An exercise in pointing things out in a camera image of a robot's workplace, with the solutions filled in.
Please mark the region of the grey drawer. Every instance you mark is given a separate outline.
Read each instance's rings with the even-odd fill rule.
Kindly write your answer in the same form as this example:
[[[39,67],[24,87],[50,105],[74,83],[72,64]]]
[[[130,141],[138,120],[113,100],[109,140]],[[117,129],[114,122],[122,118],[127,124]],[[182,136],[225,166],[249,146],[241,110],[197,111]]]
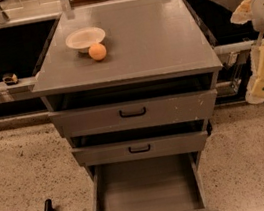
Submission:
[[[94,211],[216,211],[204,200],[199,154],[108,163],[95,167]]]
[[[215,99],[216,90],[211,89],[63,110],[52,112],[49,116],[62,137],[72,138],[206,119],[212,115]]]
[[[175,134],[158,138],[74,148],[72,154],[80,165],[97,166],[203,150],[207,138],[206,131]]]

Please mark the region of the grey drawer cabinet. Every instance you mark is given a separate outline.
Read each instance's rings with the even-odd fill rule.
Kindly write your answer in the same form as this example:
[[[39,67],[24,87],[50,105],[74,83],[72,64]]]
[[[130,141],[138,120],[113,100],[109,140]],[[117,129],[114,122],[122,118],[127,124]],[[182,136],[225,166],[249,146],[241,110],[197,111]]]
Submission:
[[[85,27],[105,31],[103,60],[65,45],[69,34]],[[50,113],[215,89],[221,69],[183,0],[133,0],[77,9],[72,18],[60,18],[49,47],[34,92]],[[208,135],[210,117],[64,138],[78,149],[192,132]]]

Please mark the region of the black stand with tray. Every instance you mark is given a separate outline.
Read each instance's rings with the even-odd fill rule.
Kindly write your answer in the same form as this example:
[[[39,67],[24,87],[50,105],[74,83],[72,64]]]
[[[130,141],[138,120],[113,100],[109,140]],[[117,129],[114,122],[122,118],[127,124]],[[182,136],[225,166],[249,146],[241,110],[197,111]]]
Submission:
[[[195,0],[192,4],[202,32],[223,62],[224,68],[218,78],[227,85],[220,94],[220,103],[243,99],[252,75],[249,49],[259,34],[251,23],[235,25],[230,22],[233,10],[240,3],[241,0]]]

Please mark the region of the grey middle drawer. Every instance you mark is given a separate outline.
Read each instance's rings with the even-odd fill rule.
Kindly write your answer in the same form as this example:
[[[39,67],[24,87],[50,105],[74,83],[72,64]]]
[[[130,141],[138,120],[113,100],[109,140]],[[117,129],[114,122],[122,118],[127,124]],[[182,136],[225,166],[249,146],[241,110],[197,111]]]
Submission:
[[[74,148],[72,154],[80,165],[97,166],[203,150],[207,138],[206,131],[175,134],[158,138]]]

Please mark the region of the grey top drawer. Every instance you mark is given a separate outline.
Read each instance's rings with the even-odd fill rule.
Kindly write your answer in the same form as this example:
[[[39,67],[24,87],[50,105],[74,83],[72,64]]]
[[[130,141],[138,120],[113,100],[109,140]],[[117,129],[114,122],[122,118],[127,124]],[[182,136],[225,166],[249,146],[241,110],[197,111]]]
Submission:
[[[212,115],[215,99],[216,90],[211,89],[63,110],[52,112],[49,116],[62,137],[72,138],[206,119]]]

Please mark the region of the grey bottom drawer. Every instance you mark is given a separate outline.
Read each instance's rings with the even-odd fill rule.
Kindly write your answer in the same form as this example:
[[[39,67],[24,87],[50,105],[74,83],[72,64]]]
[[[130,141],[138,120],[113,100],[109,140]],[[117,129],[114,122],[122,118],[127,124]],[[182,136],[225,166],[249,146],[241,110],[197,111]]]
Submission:
[[[94,211],[216,211],[204,200],[199,154],[108,163],[95,167]]]

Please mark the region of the white bowl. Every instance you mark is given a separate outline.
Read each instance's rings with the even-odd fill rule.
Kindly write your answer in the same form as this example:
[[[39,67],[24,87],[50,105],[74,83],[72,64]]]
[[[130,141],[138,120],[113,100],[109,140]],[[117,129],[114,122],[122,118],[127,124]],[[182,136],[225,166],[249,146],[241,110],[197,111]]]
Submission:
[[[92,44],[102,43],[105,31],[98,27],[85,27],[74,31],[66,38],[65,45],[80,53],[87,53]]]

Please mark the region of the orange fruit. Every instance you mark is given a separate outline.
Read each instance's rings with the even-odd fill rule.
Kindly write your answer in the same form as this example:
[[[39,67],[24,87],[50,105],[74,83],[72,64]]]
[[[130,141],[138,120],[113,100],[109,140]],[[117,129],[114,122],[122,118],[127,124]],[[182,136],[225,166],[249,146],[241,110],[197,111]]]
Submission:
[[[92,46],[89,47],[88,55],[96,61],[103,60],[107,55],[106,47],[101,43],[92,44]]]

